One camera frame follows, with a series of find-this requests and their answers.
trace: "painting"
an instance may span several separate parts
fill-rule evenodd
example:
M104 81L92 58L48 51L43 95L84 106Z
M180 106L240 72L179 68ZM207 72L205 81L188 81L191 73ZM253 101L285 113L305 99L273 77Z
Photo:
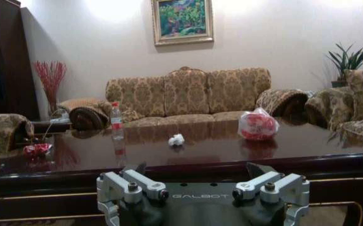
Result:
M155 45L213 41L211 0L152 0Z

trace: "gold trim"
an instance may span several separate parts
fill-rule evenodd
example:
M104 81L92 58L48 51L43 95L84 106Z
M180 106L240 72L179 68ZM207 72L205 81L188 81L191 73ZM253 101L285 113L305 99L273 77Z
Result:
M320 179L320 180L309 180L309 182L323 182L323 181L344 181L344 180L363 180L363 178L336 178L336 179Z
M348 205L355 204L359 207L360 211L360 222L359 226L363 221L363 207L356 202L317 202L311 203L309 206L333 206L333 205ZM49 219L69 219L69 218L89 218L89 217L103 217L104 214L89 214L89 215L71 215L71 216L55 216L55 217L41 217L41 218L12 218L12 219L0 219L0 222L8 221L28 221L28 220L49 220Z
M16 199L37 199L37 198L51 198L51 197L81 196L81 195L96 195L96 192L1 197L0 201L3 201L3 200L16 200Z
M199 35L189 35L187 37L172 37L172 38L161 37L160 14L159 14L159 2L161 1L168 1L168 0L151 0L155 46L175 45L175 44L184 44L184 43L213 42L212 0L204 0L207 33L203 35L199 34Z
M103 216L104 214L89 214L89 215L43 217L43 218L12 218L12 219L0 219L0 222L28 221L28 220L56 220L56 219L69 219L69 218L92 218L92 217L103 217Z
M363 180L363 178L336 178L336 179L320 179L320 180L309 180L309 182L325 182L325 181L344 181L344 180ZM65 196L81 196L81 195L96 195L96 192L89 193L68 193L68 194L48 194L48 195L33 195L33 196L17 196L17 197L3 197L1 200L17 200L17 199L32 199L32 198L47 198L47 197L65 197ZM363 207L357 202L317 202L311 203L309 206L331 206L331 205L348 205L355 204L360 210L360 222L363 221ZM59 216L59 217L43 217L43 218L19 218L19 219L5 219L3 221L25 221L25 220L41 220L41 219L67 219L67 218L85 218L85 217L97 217L104 216L103 214L95 215L73 215L73 216Z

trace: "wall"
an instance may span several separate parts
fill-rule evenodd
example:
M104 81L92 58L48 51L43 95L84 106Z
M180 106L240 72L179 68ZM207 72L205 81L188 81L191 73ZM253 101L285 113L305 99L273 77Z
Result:
M319 90L341 41L363 45L363 0L212 0L215 43L155 47L149 0L23 0L31 61L61 60L59 100L104 98L115 77L265 67L273 88ZM40 111L45 100L35 77Z

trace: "water bottle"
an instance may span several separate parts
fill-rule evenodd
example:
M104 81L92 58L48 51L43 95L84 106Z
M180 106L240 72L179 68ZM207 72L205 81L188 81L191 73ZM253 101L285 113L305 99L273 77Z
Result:
M124 132L121 124L121 112L119 110L119 102L112 103L111 124L112 124L112 139L121 140L124 138Z

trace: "red and white plastic bag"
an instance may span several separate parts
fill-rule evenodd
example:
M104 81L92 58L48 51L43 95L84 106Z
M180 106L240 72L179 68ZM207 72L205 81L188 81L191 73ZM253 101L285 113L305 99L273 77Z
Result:
M244 112L239 119L237 133L248 140L268 140L277 133L279 123L263 108Z

